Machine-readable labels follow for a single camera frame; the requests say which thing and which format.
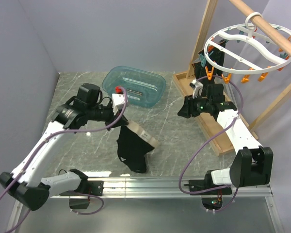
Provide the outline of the black underwear beige waistband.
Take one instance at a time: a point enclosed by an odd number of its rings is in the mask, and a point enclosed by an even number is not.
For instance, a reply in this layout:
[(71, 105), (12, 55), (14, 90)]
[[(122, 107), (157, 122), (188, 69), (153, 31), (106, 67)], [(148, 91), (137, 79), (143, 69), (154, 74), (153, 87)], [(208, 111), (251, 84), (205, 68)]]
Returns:
[(159, 142), (139, 124), (129, 121), (128, 125), (120, 128), (117, 139), (117, 155), (132, 172), (146, 173), (145, 155), (153, 151)]

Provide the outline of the white round clip hanger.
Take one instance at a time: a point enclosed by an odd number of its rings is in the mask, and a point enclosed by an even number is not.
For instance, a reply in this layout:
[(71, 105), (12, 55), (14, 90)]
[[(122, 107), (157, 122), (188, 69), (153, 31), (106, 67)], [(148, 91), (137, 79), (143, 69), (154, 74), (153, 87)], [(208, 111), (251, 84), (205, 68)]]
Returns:
[(267, 74), (291, 63), (291, 55), (249, 18), (213, 33), (204, 45), (206, 63), (223, 73)]

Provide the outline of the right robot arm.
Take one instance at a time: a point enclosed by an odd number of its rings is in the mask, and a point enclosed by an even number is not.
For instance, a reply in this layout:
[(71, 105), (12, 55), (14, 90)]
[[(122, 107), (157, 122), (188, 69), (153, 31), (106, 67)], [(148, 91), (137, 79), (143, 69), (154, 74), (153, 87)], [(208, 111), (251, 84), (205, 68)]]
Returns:
[(267, 185), (270, 182), (273, 151), (253, 137), (240, 118), (241, 110), (225, 100), (223, 89), (220, 83), (209, 84), (206, 97), (186, 96), (178, 112), (178, 116), (184, 118), (210, 114), (223, 128), (217, 135), (226, 133), (236, 153), (230, 168), (208, 171), (202, 187), (191, 192), (193, 195), (215, 194), (220, 188)]

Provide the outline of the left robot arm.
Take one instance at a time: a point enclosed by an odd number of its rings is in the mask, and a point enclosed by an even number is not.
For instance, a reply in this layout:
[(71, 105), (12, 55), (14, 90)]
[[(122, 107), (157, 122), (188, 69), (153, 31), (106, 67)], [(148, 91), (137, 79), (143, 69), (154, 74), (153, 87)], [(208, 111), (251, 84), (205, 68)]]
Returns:
[(31, 211), (41, 208), (52, 197), (66, 192), (89, 195), (88, 176), (77, 169), (49, 178), (43, 175), (48, 165), (58, 154), (65, 142), (83, 130), (88, 121), (105, 123), (102, 130), (109, 130), (127, 123), (124, 111), (128, 105), (126, 89), (118, 86), (109, 98), (108, 105), (102, 105), (100, 87), (82, 84), (75, 96), (60, 105), (45, 132), (27, 157), (12, 172), (0, 174), (4, 193), (21, 202)]

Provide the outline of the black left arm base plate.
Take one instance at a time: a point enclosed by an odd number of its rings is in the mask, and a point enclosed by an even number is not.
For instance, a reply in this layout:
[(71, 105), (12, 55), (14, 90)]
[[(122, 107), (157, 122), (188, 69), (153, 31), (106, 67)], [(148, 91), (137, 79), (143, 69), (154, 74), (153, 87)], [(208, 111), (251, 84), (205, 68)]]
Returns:
[(63, 193), (60, 193), (60, 196), (68, 196), (72, 193), (81, 193), (81, 194), (90, 194), (95, 196), (102, 196), (103, 193), (103, 187), (104, 181), (98, 180), (98, 181), (81, 181), (79, 187), (76, 190), (72, 191), (66, 191)]

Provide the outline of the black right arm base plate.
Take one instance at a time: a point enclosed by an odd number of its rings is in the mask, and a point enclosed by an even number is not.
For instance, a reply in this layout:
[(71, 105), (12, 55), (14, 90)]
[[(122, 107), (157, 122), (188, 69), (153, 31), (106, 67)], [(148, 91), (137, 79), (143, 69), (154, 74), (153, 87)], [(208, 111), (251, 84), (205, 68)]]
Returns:
[[(219, 185), (215, 185), (215, 186), (211, 185), (210, 187), (206, 187), (204, 180), (188, 180), (188, 182), (185, 183), (184, 186), (188, 187), (190, 192), (202, 191), (204, 189), (219, 187)], [(217, 196), (217, 195), (231, 195), (231, 194), (232, 194), (232, 188), (226, 187), (226, 188), (222, 188), (222, 189), (217, 189), (217, 190), (212, 190), (212, 191), (208, 191), (205, 193), (201, 193), (200, 195), (202, 195), (202, 196), (204, 196), (204, 195)]]

